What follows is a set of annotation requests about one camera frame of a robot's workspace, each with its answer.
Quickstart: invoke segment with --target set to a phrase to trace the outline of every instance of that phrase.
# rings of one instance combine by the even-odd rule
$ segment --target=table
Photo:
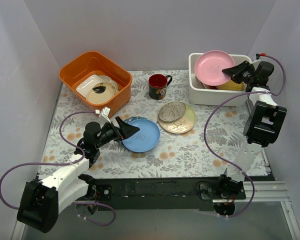
[[[116,116],[123,120],[132,116],[141,116],[154,122],[160,107],[171,101],[189,103],[189,74],[187,70],[163,71],[131,71],[131,100],[121,108]],[[153,100],[148,94],[148,79],[153,74],[172,75],[172,83],[167,87],[167,93],[162,100]],[[215,106],[191,105],[196,114],[196,124],[192,130],[184,134],[173,134],[160,128],[158,145],[145,153],[133,153],[117,142],[111,142],[100,148],[98,161],[86,172],[96,179],[117,178],[186,178],[186,177],[218,177],[224,173],[227,163],[216,158],[209,152],[204,143],[203,129],[210,113]],[[56,110],[50,126],[42,161],[49,163],[65,163],[73,154],[74,148],[64,142],[59,136],[59,126],[62,120],[71,113],[84,111],[87,108],[80,103],[62,85]],[[248,119],[246,105],[241,107],[222,107],[212,118],[207,128],[207,140],[212,149],[219,155],[233,160],[240,148],[244,136],[244,125]],[[83,113],[69,119],[63,128],[66,138],[77,143],[82,138],[85,125],[100,121],[93,113]],[[58,166],[42,166],[39,178],[46,178]],[[260,153],[247,172],[250,176],[266,176],[265,161]]]

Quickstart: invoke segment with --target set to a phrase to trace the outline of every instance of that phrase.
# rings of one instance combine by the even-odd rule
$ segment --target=mug handle
[[[170,80],[167,83],[167,86],[169,86],[169,84],[172,82],[172,76],[171,75],[167,75],[165,76],[165,78],[168,80],[168,78],[170,78]]]

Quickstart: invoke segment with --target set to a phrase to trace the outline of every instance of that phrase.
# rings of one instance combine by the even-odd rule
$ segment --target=yellow object in bin
[[[237,84],[234,81],[230,80],[224,84],[216,86],[216,88],[219,90],[243,91],[245,88],[245,84],[243,82],[240,84]]]

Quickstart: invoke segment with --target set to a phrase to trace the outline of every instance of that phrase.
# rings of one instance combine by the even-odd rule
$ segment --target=gray wall
[[[14,165],[40,162],[60,81],[59,66],[23,0],[0,0],[0,177]],[[15,206],[36,168],[3,182]],[[10,239],[17,211],[0,201],[0,240]]]
[[[288,113],[278,140],[266,152],[275,176],[286,183],[300,227],[300,0],[275,3],[249,54],[257,52],[277,57],[286,69],[285,90],[275,100]],[[271,80],[276,92],[282,82],[279,69]]]
[[[170,70],[191,53],[248,54],[276,0],[24,1],[60,66],[96,50],[127,70]]]

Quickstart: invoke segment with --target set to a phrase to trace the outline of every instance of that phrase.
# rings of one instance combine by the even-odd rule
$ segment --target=white plastic container
[[[189,100],[191,104],[199,104],[199,105],[220,105],[225,100],[243,93],[243,91],[231,91],[231,90],[213,90],[213,89],[203,89],[200,88],[195,75],[195,63],[197,59],[203,53],[192,53],[189,55]],[[253,63],[254,67],[257,68],[260,60],[252,62],[250,57],[246,55],[235,55],[230,54],[233,58],[235,65],[239,65],[244,61],[248,61],[249,63]],[[247,96],[237,97],[229,102],[227,102],[224,106],[241,106],[247,100]]]

